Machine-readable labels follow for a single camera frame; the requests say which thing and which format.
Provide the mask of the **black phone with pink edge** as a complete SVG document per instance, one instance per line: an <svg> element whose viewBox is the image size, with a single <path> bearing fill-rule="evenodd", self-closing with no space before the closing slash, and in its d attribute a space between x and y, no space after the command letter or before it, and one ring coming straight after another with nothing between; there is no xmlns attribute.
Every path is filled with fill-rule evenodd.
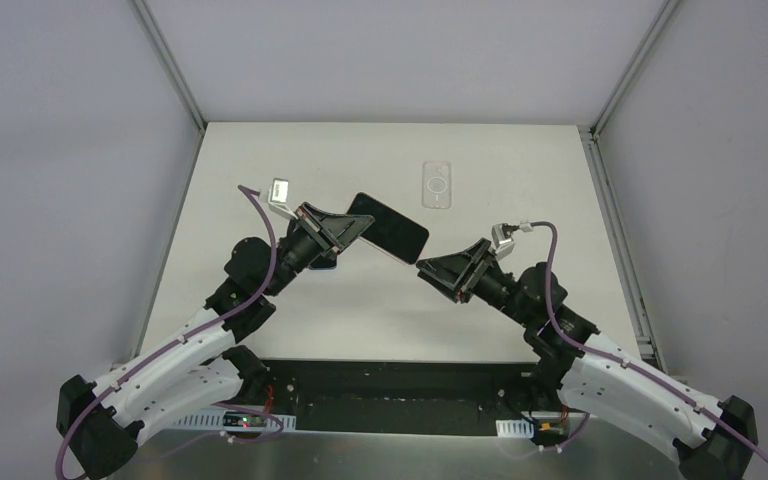
<svg viewBox="0 0 768 480"><path fill-rule="evenodd" d="M408 265L419 260L430 236L426 227L364 192L355 195L347 213L373 217L362 238Z"/></svg>

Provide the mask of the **clear transparent phone case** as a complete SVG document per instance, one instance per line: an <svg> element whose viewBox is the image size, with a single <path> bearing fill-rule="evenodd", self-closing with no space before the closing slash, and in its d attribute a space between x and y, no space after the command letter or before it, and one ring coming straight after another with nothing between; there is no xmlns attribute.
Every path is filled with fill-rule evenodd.
<svg viewBox="0 0 768 480"><path fill-rule="evenodd" d="M422 166L421 203L427 209L446 210L452 205L452 168L446 161L429 161Z"/></svg>

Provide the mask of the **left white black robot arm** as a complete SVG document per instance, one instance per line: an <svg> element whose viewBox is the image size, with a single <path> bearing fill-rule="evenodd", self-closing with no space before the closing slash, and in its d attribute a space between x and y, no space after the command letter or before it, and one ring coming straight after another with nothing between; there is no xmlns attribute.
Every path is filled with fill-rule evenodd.
<svg viewBox="0 0 768 480"><path fill-rule="evenodd" d="M192 317L160 344L94 380L75 375L59 390L55 465L71 452L84 479L104 479L179 418L235 398L257 402L265 368L244 340L276 311L271 298L321 257L334 259L368 230L368 214L335 214L301 204L282 238L247 237L232 249L226 277Z"/></svg>

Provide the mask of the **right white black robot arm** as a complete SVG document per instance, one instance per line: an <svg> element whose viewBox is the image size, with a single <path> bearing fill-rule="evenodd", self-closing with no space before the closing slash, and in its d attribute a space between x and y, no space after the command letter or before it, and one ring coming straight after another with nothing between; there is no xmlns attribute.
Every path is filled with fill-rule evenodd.
<svg viewBox="0 0 768 480"><path fill-rule="evenodd" d="M559 403L633 435L674 462L686 479L743 478L758 443L753 407L695 390L628 354L565 306L566 290L540 262L514 276L489 240L418 261L418 276L456 303L477 297L524 329L538 355L529 400Z"/></svg>

